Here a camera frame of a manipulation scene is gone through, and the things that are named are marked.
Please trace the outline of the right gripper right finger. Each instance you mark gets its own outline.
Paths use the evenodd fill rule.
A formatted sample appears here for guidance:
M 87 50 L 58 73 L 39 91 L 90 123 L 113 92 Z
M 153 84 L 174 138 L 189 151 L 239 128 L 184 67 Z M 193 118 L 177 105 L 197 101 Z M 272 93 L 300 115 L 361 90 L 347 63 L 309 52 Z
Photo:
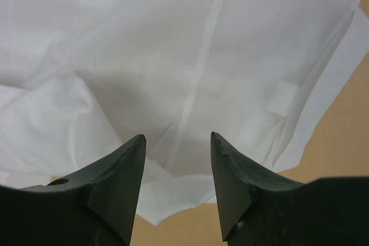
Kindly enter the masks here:
M 304 184 L 210 136 L 221 235 L 228 245 L 367 245 L 368 177 Z

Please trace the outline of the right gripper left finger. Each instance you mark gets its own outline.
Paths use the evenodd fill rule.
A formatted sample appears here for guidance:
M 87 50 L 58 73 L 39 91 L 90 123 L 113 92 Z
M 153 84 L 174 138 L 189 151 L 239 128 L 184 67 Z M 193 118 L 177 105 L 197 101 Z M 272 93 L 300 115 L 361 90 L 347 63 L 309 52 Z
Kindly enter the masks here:
M 1 187 L 1 244 L 129 245 L 145 151 L 136 135 L 48 185 Z

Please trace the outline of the white long sleeve shirt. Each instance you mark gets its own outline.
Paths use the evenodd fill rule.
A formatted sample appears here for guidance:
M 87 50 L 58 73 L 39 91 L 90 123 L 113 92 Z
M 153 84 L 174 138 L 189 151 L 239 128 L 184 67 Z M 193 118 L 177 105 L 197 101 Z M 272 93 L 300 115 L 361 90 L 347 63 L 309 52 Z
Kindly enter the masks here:
M 1 184 L 146 137 L 138 214 L 215 199 L 210 134 L 274 172 L 368 52 L 360 0 L 1 0 Z

